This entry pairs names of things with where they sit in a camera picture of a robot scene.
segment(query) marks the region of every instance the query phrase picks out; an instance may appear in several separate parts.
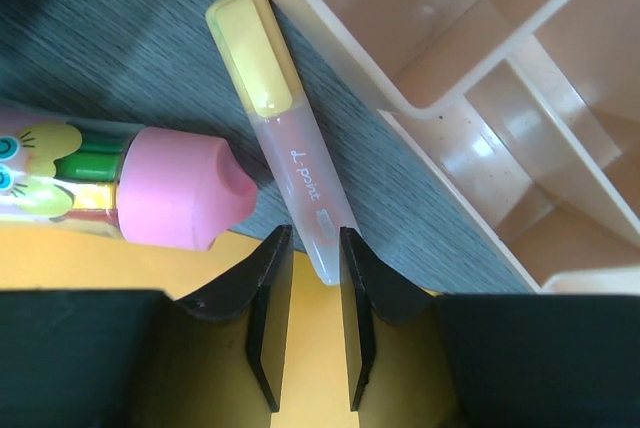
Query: green marker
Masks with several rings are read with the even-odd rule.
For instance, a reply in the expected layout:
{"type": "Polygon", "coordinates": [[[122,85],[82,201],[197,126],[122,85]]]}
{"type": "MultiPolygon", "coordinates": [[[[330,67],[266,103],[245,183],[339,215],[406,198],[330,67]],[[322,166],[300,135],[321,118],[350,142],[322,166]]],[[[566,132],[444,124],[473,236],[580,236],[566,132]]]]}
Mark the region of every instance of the green marker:
{"type": "Polygon", "coordinates": [[[89,153],[124,153],[129,144],[128,138],[106,135],[95,131],[80,129],[82,145],[80,151],[89,153]]]}
{"type": "Polygon", "coordinates": [[[78,151],[55,161],[56,178],[83,181],[115,181],[120,154],[78,151]]]}

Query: highlighter cap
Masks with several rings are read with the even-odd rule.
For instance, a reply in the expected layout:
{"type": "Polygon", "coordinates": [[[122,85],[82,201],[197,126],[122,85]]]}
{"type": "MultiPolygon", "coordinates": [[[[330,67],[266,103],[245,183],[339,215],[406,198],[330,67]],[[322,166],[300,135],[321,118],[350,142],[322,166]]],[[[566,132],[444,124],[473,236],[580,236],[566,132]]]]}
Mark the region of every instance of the highlighter cap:
{"type": "Polygon", "coordinates": [[[269,0],[218,0],[206,19],[247,113],[291,109],[302,83],[269,0]]]}
{"type": "Polygon", "coordinates": [[[145,128],[122,166],[118,222],[127,241],[202,251],[251,215],[257,196],[226,140],[145,128]]]}

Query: pink cap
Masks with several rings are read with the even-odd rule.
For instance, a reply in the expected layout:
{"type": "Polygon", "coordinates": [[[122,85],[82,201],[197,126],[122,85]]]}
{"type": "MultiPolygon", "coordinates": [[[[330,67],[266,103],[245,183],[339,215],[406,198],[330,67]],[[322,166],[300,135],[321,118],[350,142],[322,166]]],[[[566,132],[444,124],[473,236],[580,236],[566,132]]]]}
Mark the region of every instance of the pink cap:
{"type": "Polygon", "coordinates": [[[125,157],[116,206],[127,241],[207,250],[257,197],[226,140],[145,128],[125,157]]]}

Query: yellow cap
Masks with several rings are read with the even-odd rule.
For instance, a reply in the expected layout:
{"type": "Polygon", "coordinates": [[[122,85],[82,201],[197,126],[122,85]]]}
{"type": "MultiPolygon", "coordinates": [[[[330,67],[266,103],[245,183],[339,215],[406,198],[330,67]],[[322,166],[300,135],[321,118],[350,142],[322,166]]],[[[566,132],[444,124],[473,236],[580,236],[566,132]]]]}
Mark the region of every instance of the yellow cap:
{"type": "Polygon", "coordinates": [[[269,0],[218,0],[206,18],[247,113],[289,110],[302,83],[269,0]]]}

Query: yellow highlighter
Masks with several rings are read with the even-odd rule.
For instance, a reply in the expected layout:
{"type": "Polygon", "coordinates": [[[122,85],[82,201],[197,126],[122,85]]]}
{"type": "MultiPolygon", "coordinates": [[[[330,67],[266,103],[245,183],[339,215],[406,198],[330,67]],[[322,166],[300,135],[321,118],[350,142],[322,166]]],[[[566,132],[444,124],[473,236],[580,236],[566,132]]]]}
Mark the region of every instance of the yellow highlighter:
{"type": "Polygon", "coordinates": [[[269,0],[218,0],[206,18],[316,273],[337,284],[340,227],[358,227],[269,0]]]}

